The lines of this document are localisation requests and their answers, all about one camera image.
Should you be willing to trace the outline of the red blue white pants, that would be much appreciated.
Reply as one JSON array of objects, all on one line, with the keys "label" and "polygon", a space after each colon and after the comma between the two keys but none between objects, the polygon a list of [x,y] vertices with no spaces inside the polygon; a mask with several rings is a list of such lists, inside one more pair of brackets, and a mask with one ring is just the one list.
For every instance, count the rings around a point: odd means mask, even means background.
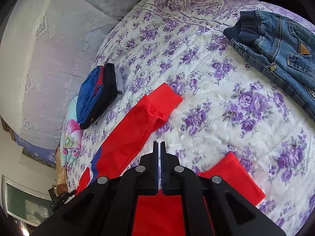
[{"label": "red blue white pants", "polygon": [[[182,98],[166,83],[143,96],[102,143],[90,166],[82,174],[77,192],[82,192],[99,176],[109,179],[120,176],[141,151],[151,133],[167,122],[181,101]],[[198,174],[204,178],[220,176],[255,206],[265,198],[264,192],[233,153],[227,154],[211,169]],[[133,235],[184,235],[181,203],[178,195],[167,197],[158,193],[155,197],[140,197]]]}]

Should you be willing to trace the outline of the brown quilted pillow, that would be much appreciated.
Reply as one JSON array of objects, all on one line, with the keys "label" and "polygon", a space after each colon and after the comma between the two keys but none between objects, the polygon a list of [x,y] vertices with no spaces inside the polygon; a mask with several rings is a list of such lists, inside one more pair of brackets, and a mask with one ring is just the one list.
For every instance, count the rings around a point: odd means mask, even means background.
[{"label": "brown quilted pillow", "polygon": [[61,165],[60,146],[56,148],[55,160],[56,160],[56,173],[57,173],[56,191],[57,191],[57,195],[62,195],[63,193],[68,192],[68,188],[67,188],[66,170]]}]

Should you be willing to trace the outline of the folded turquoise floral quilt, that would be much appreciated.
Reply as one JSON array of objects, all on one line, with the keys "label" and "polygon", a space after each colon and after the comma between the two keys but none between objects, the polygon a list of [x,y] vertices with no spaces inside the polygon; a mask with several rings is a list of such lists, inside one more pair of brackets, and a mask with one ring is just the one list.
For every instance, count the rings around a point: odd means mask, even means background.
[{"label": "folded turquoise floral quilt", "polygon": [[83,131],[76,116],[77,99],[78,96],[75,96],[69,103],[61,134],[60,161],[66,169],[70,169],[77,160],[82,144]]}]

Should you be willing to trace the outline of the folded black garment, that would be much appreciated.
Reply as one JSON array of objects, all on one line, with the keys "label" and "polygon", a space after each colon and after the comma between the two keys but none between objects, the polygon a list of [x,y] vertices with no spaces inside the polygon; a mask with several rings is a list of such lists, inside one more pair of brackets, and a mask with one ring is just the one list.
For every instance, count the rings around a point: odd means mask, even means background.
[{"label": "folded black garment", "polygon": [[[110,98],[113,98],[116,95],[116,91],[117,91],[114,65],[112,63],[106,63],[103,66],[104,66],[104,88],[98,101],[107,100],[108,95]],[[94,107],[92,108],[89,114],[88,118],[90,119],[90,121],[89,122],[86,121],[83,124],[79,124],[82,130],[89,128],[90,125],[93,123],[97,102],[95,103]]]}]

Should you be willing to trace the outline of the folded blue garment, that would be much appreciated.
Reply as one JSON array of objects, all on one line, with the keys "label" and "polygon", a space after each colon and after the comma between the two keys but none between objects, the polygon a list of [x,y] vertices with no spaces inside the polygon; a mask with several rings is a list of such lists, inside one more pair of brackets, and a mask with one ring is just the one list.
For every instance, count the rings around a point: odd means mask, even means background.
[{"label": "folded blue garment", "polygon": [[90,121],[89,114],[98,101],[104,88],[104,66],[99,65],[87,76],[80,86],[76,104],[76,117],[79,124]]}]

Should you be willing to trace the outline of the white lace headboard cover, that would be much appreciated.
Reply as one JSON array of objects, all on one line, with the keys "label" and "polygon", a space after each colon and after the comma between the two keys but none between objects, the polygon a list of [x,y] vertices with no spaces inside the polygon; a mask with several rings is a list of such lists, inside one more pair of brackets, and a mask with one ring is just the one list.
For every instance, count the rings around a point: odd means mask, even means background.
[{"label": "white lace headboard cover", "polygon": [[59,141],[103,40],[140,0],[17,0],[1,39],[1,117],[23,140]]}]

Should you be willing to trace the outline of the purple floral bedspread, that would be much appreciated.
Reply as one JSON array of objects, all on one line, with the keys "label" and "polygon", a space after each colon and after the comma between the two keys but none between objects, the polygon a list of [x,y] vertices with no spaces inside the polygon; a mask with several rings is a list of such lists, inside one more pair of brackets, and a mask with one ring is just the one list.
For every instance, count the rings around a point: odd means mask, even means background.
[{"label": "purple floral bedspread", "polygon": [[128,111],[160,84],[183,99],[151,134],[196,173],[233,152],[265,193],[259,209],[295,235],[314,209],[314,122],[279,87],[245,63],[223,30],[241,11],[264,10],[314,25],[257,0],[142,0],[102,43],[94,65],[121,72],[124,95],[98,128],[84,131],[81,152],[67,172],[68,188]]}]

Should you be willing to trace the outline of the window with white frame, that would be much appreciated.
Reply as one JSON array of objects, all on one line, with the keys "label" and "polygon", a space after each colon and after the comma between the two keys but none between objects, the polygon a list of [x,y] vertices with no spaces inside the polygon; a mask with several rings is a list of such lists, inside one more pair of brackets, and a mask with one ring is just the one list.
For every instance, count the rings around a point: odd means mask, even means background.
[{"label": "window with white frame", "polygon": [[29,225],[39,226],[53,215],[48,195],[26,188],[4,175],[1,196],[4,213]]}]

